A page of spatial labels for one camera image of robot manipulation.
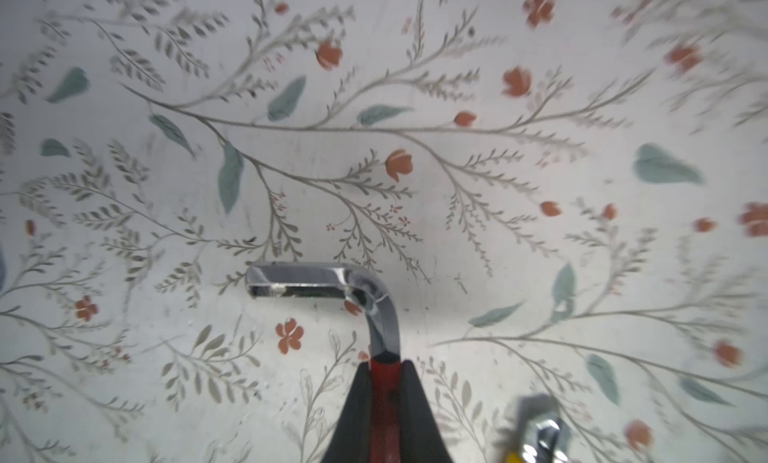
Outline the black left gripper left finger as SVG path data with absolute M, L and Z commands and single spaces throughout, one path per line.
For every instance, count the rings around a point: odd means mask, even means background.
M 368 463 L 373 386 L 367 362 L 358 365 L 322 463 Z

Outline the red handled hex key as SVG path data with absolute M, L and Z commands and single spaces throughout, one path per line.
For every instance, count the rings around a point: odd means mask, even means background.
M 325 263 L 255 263 L 246 271 L 252 297 L 335 298 L 365 314 L 373 386 L 369 462 L 401 462 L 398 386 L 401 366 L 396 310 L 385 285 L 370 271 Z

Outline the yellow black utility knife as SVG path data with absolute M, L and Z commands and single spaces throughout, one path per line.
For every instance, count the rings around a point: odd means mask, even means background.
M 537 394 L 522 398 L 513 417 L 504 462 L 572 462 L 572 430 L 553 396 Z

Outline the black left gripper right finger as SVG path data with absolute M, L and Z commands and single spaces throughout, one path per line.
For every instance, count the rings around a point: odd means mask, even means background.
M 452 463 L 415 365 L 404 360 L 398 386 L 400 461 L 404 463 Z

